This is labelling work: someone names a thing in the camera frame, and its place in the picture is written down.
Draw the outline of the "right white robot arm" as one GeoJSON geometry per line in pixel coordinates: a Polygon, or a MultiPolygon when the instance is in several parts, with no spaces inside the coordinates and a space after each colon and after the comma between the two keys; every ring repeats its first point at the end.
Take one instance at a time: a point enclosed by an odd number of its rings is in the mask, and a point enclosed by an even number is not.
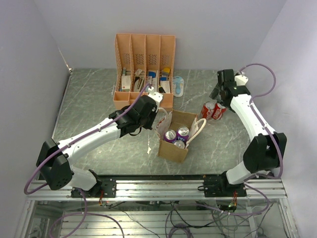
{"type": "Polygon", "coordinates": [[[248,78],[242,71],[223,69],[217,72],[217,84],[210,98],[234,112],[245,127],[250,144],[242,162],[221,174],[213,189],[224,196],[244,188],[244,182],[256,176],[278,179],[283,173],[283,156],[287,137],[270,126],[254,104],[247,88],[248,78]]]}

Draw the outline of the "red cola can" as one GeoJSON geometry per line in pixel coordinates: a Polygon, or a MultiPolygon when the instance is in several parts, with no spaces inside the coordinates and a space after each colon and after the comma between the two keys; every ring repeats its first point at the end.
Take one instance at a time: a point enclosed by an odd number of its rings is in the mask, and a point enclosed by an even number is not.
{"type": "Polygon", "coordinates": [[[207,101],[203,104],[201,112],[200,112],[200,118],[210,120],[212,119],[212,115],[214,113],[215,104],[211,101],[207,101]]]}
{"type": "Polygon", "coordinates": [[[216,103],[213,111],[212,118],[214,120],[219,120],[223,116],[223,114],[226,112],[227,108],[221,105],[220,103],[216,103]]]}

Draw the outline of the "patterned canvas tote bag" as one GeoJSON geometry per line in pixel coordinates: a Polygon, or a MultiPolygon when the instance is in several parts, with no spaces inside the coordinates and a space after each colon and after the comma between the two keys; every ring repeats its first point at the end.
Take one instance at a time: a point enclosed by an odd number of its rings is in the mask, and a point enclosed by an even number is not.
{"type": "Polygon", "coordinates": [[[183,163],[190,143],[204,129],[207,120],[198,119],[196,114],[172,110],[164,112],[164,117],[155,126],[159,137],[158,156],[166,160],[183,163]]]}

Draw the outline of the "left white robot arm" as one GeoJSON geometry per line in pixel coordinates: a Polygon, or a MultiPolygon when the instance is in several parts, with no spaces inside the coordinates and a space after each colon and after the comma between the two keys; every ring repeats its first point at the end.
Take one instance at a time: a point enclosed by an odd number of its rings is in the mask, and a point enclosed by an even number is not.
{"type": "Polygon", "coordinates": [[[99,124],[69,139],[44,142],[37,160],[37,167],[51,190],[66,185],[80,188],[90,196],[97,196],[102,181],[93,170],[74,166],[75,161],[99,146],[129,134],[137,135],[142,129],[152,129],[162,94],[143,95],[132,105],[110,114],[99,124]]]}

